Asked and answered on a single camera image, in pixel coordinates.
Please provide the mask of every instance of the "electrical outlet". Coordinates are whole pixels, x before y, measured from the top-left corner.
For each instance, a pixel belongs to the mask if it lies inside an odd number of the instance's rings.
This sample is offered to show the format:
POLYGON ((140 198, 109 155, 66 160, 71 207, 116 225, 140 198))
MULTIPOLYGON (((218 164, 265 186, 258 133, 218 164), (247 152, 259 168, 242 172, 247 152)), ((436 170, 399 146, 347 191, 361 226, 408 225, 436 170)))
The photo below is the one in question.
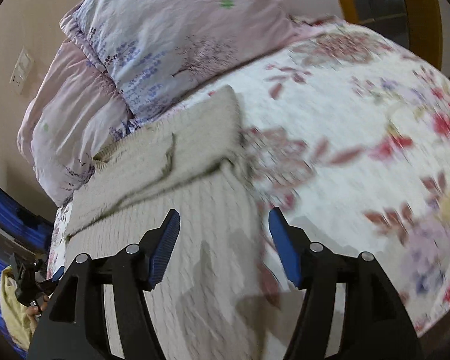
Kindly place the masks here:
POLYGON ((30 54, 25 49, 22 49, 18 61, 15 64, 15 69, 13 69, 12 77, 10 78, 10 84, 18 95, 22 93, 25 80, 27 80, 34 62, 30 54))

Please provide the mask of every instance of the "person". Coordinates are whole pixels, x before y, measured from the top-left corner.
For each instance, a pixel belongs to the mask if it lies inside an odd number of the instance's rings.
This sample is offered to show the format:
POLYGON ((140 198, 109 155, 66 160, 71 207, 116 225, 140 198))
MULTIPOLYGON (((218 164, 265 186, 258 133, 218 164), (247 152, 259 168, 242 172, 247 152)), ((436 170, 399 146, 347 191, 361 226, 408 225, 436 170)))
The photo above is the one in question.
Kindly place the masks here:
POLYGON ((39 308, 38 306, 30 306, 27 308, 27 317, 30 320, 32 333, 35 333, 35 330, 38 326, 37 315, 40 314, 40 310, 44 312, 47 309, 48 302, 50 298, 47 295, 43 296, 43 304, 39 308))

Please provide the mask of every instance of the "yellow cloth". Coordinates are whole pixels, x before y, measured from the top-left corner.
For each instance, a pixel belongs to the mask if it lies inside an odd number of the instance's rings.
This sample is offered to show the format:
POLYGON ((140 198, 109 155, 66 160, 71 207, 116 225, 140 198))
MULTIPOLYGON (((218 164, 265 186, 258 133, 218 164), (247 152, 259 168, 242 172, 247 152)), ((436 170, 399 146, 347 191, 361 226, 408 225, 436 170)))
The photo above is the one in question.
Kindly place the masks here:
POLYGON ((8 332, 15 344, 28 350, 34 330, 27 317, 27 307, 19 303, 15 297, 16 284, 13 280, 12 268, 8 266, 0 276, 0 309, 8 332))

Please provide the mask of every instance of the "pillow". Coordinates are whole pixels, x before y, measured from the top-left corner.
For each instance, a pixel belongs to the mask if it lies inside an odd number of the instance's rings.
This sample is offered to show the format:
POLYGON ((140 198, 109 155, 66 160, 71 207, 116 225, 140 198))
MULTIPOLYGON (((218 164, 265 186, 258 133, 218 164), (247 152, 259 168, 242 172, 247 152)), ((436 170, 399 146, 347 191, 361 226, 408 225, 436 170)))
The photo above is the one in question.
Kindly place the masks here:
POLYGON ((28 106, 18 149, 61 205, 93 174, 92 157, 128 133, 130 116, 113 81, 66 40, 28 106))
POLYGON ((321 31, 289 20, 282 1, 84 0, 61 28, 147 123, 205 80, 321 31))

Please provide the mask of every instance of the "floral bed sheet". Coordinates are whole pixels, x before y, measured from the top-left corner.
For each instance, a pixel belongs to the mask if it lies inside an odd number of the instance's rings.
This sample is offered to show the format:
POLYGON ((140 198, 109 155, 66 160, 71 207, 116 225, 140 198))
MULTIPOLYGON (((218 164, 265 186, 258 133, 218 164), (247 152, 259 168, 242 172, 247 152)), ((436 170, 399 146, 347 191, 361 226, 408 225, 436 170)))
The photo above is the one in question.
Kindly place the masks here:
MULTIPOLYGON (((278 206, 336 253, 372 252, 423 334, 450 309, 450 81, 367 28, 325 25, 317 38, 219 77, 162 117, 230 85, 262 213, 262 358, 284 355, 303 292, 291 287, 268 230, 278 206)), ((73 203, 57 212, 51 275, 64 262, 73 203)), ((328 355, 338 349, 337 287, 328 355)))

